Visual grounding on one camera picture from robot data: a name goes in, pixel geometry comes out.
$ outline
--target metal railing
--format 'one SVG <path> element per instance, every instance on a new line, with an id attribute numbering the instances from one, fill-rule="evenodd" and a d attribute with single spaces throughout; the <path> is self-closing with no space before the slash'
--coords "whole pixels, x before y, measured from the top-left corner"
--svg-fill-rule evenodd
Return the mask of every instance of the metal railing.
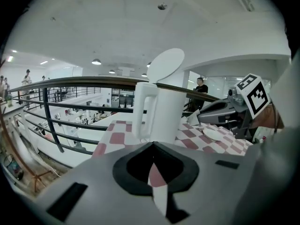
<path id="1" fill-rule="evenodd" d="M 82 109 L 82 110 L 92 110 L 92 111 L 100 111 L 100 112 L 114 112 L 114 113 L 133 113 L 133 109 L 130 108 L 114 108 L 114 107 L 106 107 L 106 106 L 90 106 L 90 105 L 76 105 L 76 104 L 68 104 L 64 103 L 69 98 L 75 98 L 79 96 L 86 96 L 89 94 L 101 94 L 101 88 L 114 88 L 114 89 L 127 89 L 127 90 L 135 90 L 135 85 L 137 82 L 141 82 L 135 79 L 127 79 L 127 78 L 115 78 L 115 77 L 69 77 L 69 78 L 61 78 L 61 79 L 52 79 L 37 83 L 28 84 L 26 86 L 22 86 L 19 88 L 11 89 L 12 92 L 18 92 L 18 96 L 14 98 L 18 103 L 24 102 L 26 104 L 35 104 L 37 106 L 43 108 L 45 111 L 45 116 L 40 114 L 36 114 L 30 109 L 24 110 L 26 113 L 38 117 L 40 119 L 44 119 L 47 121 L 49 128 L 42 126 L 41 124 L 37 124 L 29 119 L 26 121 L 36 128 L 41 129 L 50 133 L 53 137 L 52 139 L 47 138 L 46 136 L 40 134 L 33 128 L 29 128 L 33 133 L 38 136 L 46 139 L 47 141 L 55 144 L 60 152 L 64 152 L 64 149 L 89 154 L 91 155 L 93 152 L 86 151 L 84 149 L 78 149 L 75 147 L 71 147 L 70 145 L 65 145 L 60 142 L 58 137 L 63 137 L 69 140 L 73 140 L 80 143 L 90 143 L 90 144 L 98 144 L 99 141 L 83 139 L 76 136 L 70 136 L 67 134 L 62 134 L 55 131 L 54 123 L 59 125 L 66 125 L 75 128 L 84 128 L 84 129 L 93 129 L 93 130 L 101 130 L 106 131 L 107 127 L 103 126 L 92 126 L 88 124 L 81 124 L 70 121 L 63 121 L 60 119 L 55 119 L 51 116 L 50 106 L 54 107 L 65 107 L 65 108 L 73 108 L 73 109 Z M 185 92 L 188 98 L 192 99 L 200 99 L 208 102 L 213 102 L 218 100 L 216 97 L 212 97 L 207 94 L 201 94 L 192 90 L 187 90 L 175 86 L 170 86 L 166 84 L 156 83 L 159 88 L 175 90 L 180 92 Z M 28 94 L 22 94 L 23 90 L 36 90 L 32 94 L 34 95 L 31 99 L 28 98 Z M 182 115 L 189 115 L 191 112 L 183 112 Z"/>

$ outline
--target checkered tablecloth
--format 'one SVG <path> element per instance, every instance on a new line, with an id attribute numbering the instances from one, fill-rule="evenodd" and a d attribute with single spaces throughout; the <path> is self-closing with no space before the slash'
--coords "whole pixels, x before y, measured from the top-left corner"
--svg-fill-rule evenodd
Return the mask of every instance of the checkered tablecloth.
<path id="1" fill-rule="evenodd" d="M 203 134 L 203 128 L 218 131 L 223 135 L 223 139 L 221 141 L 213 141 L 209 139 Z M 145 139 L 137 139 L 132 134 L 131 129 L 131 121 L 113 121 L 96 147 L 93 156 L 102 155 L 125 148 L 126 146 L 146 142 Z M 175 145 L 204 152 L 217 152 L 244 156 L 248 147 L 252 145 L 252 143 L 245 139 L 235 139 L 232 132 L 224 127 L 217 127 L 215 125 L 204 123 L 201 125 L 199 124 L 198 126 L 190 126 L 185 123 L 180 124 L 179 126 Z"/>

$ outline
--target black shirt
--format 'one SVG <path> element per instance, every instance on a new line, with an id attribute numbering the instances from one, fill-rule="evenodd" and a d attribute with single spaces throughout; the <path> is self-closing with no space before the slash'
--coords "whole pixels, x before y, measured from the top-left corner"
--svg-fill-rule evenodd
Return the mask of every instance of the black shirt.
<path id="1" fill-rule="evenodd" d="M 195 88 L 195 91 L 197 92 L 208 92 L 208 86 L 206 85 L 202 85 L 202 86 L 197 86 Z M 204 101 L 203 100 L 196 100 L 195 101 L 196 106 L 199 107 L 199 109 L 201 109 L 203 107 Z"/>

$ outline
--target potted plant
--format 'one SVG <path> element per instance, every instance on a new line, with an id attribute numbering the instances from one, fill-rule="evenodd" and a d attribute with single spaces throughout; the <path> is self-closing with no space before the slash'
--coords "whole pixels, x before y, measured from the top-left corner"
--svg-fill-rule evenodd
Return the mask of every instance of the potted plant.
<path id="1" fill-rule="evenodd" d="M 11 94 L 8 94 L 5 98 L 5 100 L 7 101 L 7 105 L 9 107 L 11 107 L 13 105 L 13 96 Z"/>

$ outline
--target gray mechanical device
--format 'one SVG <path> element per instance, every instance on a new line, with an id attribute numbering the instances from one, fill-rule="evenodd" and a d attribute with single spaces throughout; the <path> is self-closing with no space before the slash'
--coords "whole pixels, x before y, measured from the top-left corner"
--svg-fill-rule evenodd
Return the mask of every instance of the gray mechanical device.
<path id="1" fill-rule="evenodd" d="M 204 107 L 197 117 L 199 122 L 226 126 L 236 139 L 251 138 L 251 114 L 244 98 L 237 93 L 235 87 L 229 89 L 227 98 Z"/>

